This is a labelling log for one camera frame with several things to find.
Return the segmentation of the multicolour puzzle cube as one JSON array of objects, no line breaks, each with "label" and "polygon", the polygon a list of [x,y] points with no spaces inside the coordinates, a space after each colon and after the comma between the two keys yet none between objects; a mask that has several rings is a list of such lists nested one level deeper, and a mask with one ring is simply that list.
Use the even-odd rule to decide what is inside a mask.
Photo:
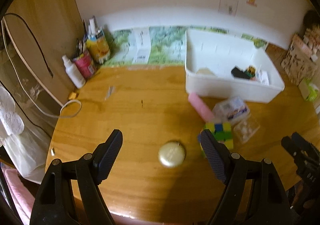
[{"label": "multicolour puzzle cube", "polygon": [[219,120],[214,120],[211,122],[206,122],[203,129],[210,130],[213,137],[221,144],[224,144],[227,149],[232,150],[234,148],[233,135],[231,124],[229,122],[221,122]]}]

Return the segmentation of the small clear patterned box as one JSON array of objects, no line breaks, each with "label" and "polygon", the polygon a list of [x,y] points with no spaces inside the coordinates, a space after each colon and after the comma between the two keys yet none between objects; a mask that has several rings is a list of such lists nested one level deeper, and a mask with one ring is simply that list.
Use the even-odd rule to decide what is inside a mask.
[{"label": "small clear patterned box", "polygon": [[260,129],[260,124],[255,117],[248,115],[242,121],[235,125],[233,131],[243,144],[248,142],[251,137]]}]

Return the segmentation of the pink foam roll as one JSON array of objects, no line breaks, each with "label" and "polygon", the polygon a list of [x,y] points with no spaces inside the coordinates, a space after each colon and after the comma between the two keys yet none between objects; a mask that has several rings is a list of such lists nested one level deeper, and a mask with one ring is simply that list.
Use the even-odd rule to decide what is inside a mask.
[{"label": "pink foam roll", "polygon": [[190,93],[188,101],[205,123],[211,122],[214,119],[213,112],[196,93]]}]

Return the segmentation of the clear box with barcode label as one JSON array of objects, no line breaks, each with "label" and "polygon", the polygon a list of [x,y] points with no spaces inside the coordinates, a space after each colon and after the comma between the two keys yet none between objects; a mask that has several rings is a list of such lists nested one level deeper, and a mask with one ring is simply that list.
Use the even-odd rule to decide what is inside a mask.
[{"label": "clear box with barcode label", "polygon": [[248,105],[239,96],[231,97],[217,103],[213,110],[214,116],[232,126],[247,118],[250,114]]}]

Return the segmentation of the gold round compact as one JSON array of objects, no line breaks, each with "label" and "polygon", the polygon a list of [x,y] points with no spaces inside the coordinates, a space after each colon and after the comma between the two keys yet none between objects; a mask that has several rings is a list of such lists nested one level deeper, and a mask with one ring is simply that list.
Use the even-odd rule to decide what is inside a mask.
[{"label": "gold round compact", "polygon": [[177,141],[165,143],[158,151],[158,160],[166,168],[176,168],[184,162],[184,159],[185,149]]}]

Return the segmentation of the green tissue pack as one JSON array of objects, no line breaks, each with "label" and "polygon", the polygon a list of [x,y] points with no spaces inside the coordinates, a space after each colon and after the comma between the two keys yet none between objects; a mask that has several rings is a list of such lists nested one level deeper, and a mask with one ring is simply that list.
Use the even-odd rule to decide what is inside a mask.
[{"label": "green tissue pack", "polygon": [[314,102],[319,95],[319,88],[310,80],[302,79],[298,88],[305,101]]}]

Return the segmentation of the white spray bottle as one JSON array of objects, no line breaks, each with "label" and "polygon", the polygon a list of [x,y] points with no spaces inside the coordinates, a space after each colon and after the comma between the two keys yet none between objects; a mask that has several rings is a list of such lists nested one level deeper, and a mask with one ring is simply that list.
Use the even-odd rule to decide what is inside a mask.
[{"label": "white spray bottle", "polygon": [[65,71],[71,81],[77,89],[82,88],[85,85],[86,80],[78,70],[77,66],[66,55],[62,56],[62,60],[65,66]]}]

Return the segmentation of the white plastic storage bin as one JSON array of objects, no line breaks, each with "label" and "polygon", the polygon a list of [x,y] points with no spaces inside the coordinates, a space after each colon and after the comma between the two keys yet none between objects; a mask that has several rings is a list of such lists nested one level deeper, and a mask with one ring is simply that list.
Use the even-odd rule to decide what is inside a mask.
[{"label": "white plastic storage bin", "polygon": [[[285,88],[283,79],[263,48],[232,35],[190,29],[186,32],[185,90],[202,97],[230,98],[269,103]],[[255,77],[234,78],[234,67],[245,71],[248,66],[268,72],[270,85]]]}]

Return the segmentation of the lettered canvas bag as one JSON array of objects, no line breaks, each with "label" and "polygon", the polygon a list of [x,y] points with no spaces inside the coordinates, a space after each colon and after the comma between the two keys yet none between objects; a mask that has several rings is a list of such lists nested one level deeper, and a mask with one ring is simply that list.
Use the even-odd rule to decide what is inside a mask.
[{"label": "lettered canvas bag", "polygon": [[312,61],[311,54],[311,49],[297,34],[294,34],[280,64],[292,84],[298,86],[303,79],[310,80],[314,76],[317,64]]}]

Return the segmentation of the red pen cup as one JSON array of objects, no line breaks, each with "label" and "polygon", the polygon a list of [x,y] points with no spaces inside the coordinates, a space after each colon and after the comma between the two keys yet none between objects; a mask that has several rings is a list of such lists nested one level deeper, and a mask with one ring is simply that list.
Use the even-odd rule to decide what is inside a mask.
[{"label": "red pen cup", "polygon": [[90,53],[86,50],[81,55],[72,59],[85,79],[90,79],[97,71]]}]

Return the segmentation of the yellow juice carton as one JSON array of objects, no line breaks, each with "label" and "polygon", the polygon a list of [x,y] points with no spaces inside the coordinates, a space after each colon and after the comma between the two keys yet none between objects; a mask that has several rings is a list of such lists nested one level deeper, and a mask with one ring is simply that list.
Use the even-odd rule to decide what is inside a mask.
[{"label": "yellow juice carton", "polygon": [[98,64],[104,64],[109,60],[111,51],[107,43],[107,39],[103,29],[98,28],[94,16],[89,19],[86,47],[93,60]]}]

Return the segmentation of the brown haired doll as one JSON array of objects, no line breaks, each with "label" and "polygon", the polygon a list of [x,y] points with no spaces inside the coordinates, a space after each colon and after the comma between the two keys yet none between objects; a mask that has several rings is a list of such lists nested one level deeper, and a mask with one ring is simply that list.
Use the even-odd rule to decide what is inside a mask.
[{"label": "brown haired doll", "polygon": [[305,27],[303,41],[311,50],[310,58],[315,62],[319,58],[319,14],[309,10],[303,18],[303,25]]}]

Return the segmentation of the green fruit paper box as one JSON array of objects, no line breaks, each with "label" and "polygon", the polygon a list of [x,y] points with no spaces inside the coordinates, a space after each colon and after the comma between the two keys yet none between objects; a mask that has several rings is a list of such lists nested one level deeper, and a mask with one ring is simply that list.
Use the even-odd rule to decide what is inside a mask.
[{"label": "green fruit paper box", "polygon": [[[232,35],[248,40],[256,48],[266,49],[268,42],[253,35],[231,31],[229,29],[208,26],[155,26],[149,27],[151,52],[147,64],[150,65],[183,65],[185,58],[185,32],[188,29]],[[104,62],[105,67],[129,66],[137,53],[136,39],[132,29],[114,32],[104,28],[111,57]]]}]

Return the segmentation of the pink square wall sticker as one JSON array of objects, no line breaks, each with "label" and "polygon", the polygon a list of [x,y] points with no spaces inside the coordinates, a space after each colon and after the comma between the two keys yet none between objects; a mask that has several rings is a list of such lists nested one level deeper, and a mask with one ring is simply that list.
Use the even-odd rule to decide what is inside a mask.
[{"label": "pink square wall sticker", "polygon": [[235,16],[238,4],[238,0],[220,0],[218,12],[229,16]]}]

